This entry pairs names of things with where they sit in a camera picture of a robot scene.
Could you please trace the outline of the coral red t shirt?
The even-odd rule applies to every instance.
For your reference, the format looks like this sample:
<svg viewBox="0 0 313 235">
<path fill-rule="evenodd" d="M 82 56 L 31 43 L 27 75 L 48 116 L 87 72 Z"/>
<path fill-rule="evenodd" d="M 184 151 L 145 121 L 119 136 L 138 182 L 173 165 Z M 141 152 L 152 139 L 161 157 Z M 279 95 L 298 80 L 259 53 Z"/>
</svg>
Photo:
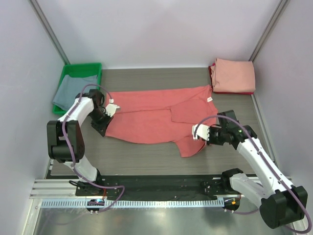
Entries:
<svg viewBox="0 0 313 235">
<path fill-rule="evenodd" d="M 200 152 L 204 141 L 195 141 L 192 127 L 218 113 L 210 85 L 195 88 L 113 92 L 120 106 L 105 135 L 139 144 L 173 142 L 180 156 Z"/>
</svg>

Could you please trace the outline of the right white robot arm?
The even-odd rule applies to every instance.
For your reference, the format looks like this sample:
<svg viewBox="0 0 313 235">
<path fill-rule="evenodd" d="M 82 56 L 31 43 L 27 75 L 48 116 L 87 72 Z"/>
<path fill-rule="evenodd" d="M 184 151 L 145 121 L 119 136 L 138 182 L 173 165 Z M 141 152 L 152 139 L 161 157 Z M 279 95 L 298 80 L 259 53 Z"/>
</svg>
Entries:
<svg viewBox="0 0 313 235">
<path fill-rule="evenodd" d="M 192 135 L 207 144 L 234 147 L 249 163 L 260 183 L 249 179 L 239 169 L 223 173 L 221 189 L 225 193 L 237 191 L 251 201 L 260 212 L 268 227 L 275 229 L 306 218 L 307 234 L 312 229 L 312 220 L 306 210 L 308 193 L 303 186 L 296 187 L 275 165 L 264 151 L 259 139 L 250 126 L 235 120 L 233 110 L 215 116 L 218 125 L 207 126 L 203 121 L 193 127 Z"/>
</svg>

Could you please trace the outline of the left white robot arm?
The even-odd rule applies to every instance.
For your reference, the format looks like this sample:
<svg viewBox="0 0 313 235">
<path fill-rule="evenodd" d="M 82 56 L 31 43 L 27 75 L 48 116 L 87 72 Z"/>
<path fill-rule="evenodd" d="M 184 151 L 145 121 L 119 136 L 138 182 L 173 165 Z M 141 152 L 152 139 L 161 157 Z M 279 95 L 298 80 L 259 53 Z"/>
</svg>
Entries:
<svg viewBox="0 0 313 235">
<path fill-rule="evenodd" d="M 88 93 L 79 93 L 70 109 L 58 120 L 47 123 L 48 155 L 69 167 L 80 179 L 87 183 L 87 190 L 97 196 L 106 188 L 100 171 L 92 166 L 85 155 L 85 143 L 81 125 L 87 117 L 91 118 L 91 126 L 101 136 L 113 120 L 113 116 L 120 109 L 109 97 L 106 107 L 103 107 L 105 96 L 98 89 L 91 89 Z"/>
</svg>

